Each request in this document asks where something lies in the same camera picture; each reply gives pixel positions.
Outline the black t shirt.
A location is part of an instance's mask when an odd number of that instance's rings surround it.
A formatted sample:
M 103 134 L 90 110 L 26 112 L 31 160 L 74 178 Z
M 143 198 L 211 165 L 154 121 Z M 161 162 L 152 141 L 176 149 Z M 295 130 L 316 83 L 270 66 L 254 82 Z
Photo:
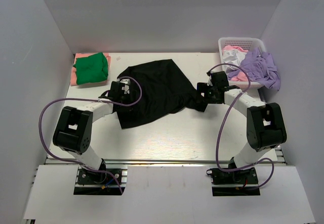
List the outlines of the black t shirt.
M 118 78 L 131 77 L 130 98 L 124 104 L 141 100 L 131 107 L 115 105 L 122 129 L 138 127 L 158 120 L 168 114 L 175 114 L 183 108 L 204 112 L 207 103 L 172 59 L 158 60 L 129 66 Z

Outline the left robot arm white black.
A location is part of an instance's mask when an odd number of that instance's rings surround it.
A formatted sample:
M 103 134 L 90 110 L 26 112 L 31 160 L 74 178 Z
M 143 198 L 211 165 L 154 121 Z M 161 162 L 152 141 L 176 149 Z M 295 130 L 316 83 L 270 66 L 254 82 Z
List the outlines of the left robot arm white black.
M 107 170 L 104 160 L 90 146 L 92 125 L 112 113 L 113 105 L 101 101 L 77 108 L 66 106 L 61 111 L 53 136 L 55 146 L 68 152 L 83 168 L 91 169 L 89 176 L 96 183 L 106 180 Z

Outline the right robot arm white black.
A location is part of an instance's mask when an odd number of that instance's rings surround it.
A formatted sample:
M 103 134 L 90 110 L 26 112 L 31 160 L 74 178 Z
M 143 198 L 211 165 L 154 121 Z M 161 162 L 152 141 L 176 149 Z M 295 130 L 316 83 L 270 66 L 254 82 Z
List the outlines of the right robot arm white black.
M 216 164 L 219 164 L 219 146 L 221 133 L 226 119 L 235 109 L 246 117 L 247 143 L 240 152 L 232 158 L 234 167 L 220 168 L 229 172 L 229 178 L 240 183 L 247 177 L 246 168 L 251 168 L 262 161 L 270 161 L 263 156 L 273 148 L 287 140 L 287 132 L 279 104 L 266 104 L 254 99 L 236 85 L 230 85 L 225 72 L 208 72 L 208 82 L 197 83 L 197 91 L 203 94 L 204 101 L 208 104 L 224 104 L 229 106 L 221 123 L 216 141 Z

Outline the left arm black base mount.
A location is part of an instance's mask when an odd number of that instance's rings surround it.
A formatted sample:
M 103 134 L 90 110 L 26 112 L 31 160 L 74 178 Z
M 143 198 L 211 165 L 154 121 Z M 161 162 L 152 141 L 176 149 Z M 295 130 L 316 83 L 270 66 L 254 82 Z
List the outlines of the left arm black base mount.
M 119 185 L 123 187 L 126 184 L 127 181 L 127 169 L 122 167 L 113 167 L 113 168 L 107 168 L 106 171 L 110 172 L 114 177 L 112 177 L 108 173 L 99 173 L 99 172 L 93 172 L 90 170 L 87 170 L 83 167 L 79 167 L 77 174 L 76 174 L 76 181 L 75 185 L 77 187 L 101 187 L 101 186 L 107 186 L 107 187 L 115 187 L 117 188 L 117 182 Z

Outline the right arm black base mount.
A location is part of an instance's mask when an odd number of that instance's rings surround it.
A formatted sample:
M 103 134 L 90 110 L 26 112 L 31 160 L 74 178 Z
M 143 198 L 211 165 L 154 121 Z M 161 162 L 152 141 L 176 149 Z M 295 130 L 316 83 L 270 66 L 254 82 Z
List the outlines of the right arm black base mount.
M 212 183 L 215 185 L 256 185 L 258 177 L 255 168 L 238 170 L 233 172 L 224 172 L 218 168 L 210 168 L 206 174 L 212 178 Z

